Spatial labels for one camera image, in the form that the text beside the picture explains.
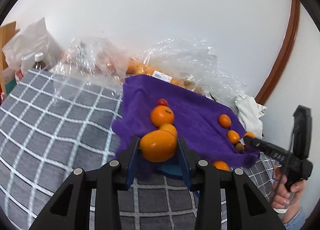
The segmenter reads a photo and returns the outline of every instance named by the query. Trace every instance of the bottle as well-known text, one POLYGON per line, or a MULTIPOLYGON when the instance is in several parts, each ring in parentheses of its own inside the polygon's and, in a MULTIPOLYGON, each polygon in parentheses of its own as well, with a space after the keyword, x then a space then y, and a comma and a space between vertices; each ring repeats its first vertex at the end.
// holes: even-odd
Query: bottle
POLYGON ((46 70, 47 69, 47 64, 43 61, 44 56, 43 53, 36 53, 35 54, 35 64, 33 68, 39 69, 39 70, 46 70))

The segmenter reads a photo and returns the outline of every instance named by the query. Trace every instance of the wall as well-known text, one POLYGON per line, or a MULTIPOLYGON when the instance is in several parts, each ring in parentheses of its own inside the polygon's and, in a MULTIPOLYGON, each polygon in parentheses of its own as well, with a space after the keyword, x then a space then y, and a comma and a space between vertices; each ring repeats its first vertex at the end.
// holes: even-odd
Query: wall
POLYGON ((5 23, 20 28, 45 16, 53 40, 107 37, 131 52, 172 37, 216 42, 224 70, 256 95, 286 31, 291 0, 19 0, 5 23))
POLYGON ((266 140, 288 149, 293 112, 299 104, 311 108, 313 131, 310 160, 314 168, 301 202, 308 215, 320 197, 319 66, 320 33, 307 11, 301 7, 292 54, 279 83, 266 102, 268 110, 261 120, 266 140))

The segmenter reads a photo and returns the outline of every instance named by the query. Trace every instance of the blue sleeve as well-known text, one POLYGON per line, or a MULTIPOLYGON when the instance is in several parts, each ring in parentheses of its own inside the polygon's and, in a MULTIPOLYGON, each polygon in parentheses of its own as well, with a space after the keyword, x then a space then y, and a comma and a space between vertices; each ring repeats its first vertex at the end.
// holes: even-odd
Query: blue sleeve
POLYGON ((304 222, 306 221, 305 214, 302 207, 300 207, 298 213, 295 214, 293 218, 288 223, 285 223, 284 226, 287 230, 299 230, 304 222))

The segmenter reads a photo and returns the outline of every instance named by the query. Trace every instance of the purple towel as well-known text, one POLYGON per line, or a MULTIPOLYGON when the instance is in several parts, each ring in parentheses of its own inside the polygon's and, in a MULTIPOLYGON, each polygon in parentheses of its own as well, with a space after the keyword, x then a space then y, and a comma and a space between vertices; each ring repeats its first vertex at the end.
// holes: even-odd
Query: purple towel
POLYGON ((252 167, 259 152, 246 148, 244 154, 236 151, 228 140, 228 129, 218 123, 221 114, 231 119, 231 130, 243 137, 245 130, 232 110, 204 96, 147 75, 126 79, 123 85, 123 119, 114 121, 112 130, 120 137, 118 153, 126 149, 131 137, 143 137, 157 128, 150 121, 150 113, 158 99, 168 101, 175 120, 178 136, 187 146, 208 162, 222 160, 230 167, 252 167))

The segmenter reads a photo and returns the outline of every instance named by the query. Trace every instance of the plastic bag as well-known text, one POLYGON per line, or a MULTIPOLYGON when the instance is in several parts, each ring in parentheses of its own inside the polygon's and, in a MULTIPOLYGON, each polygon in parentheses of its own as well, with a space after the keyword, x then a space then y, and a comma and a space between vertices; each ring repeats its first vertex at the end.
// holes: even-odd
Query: plastic bag
MULTIPOLYGON (((119 50, 106 38, 84 37, 72 40, 62 59, 50 72, 120 93, 128 63, 128 53, 119 50)), ((54 76, 54 86, 55 96, 60 97, 61 79, 57 76, 54 76)), ((72 98, 73 95, 70 93, 63 97, 72 98)))
POLYGON ((15 70, 17 82, 35 64, 36 53, 42 52, 44 54, 44 62, 48 68, 57 63, 49 53, 48 47, 49 37, 44 18, 30 24, 24 31, 20 31, 9 40, 2 51, 8 66, 15 70))
POLYGON ((162 41, 142 54, 131 58, 127 73, 146 74, 214 99, 234 111, 236 96, 246 85, 220 69, 214 43, 204 39, 174 38, 162 41))

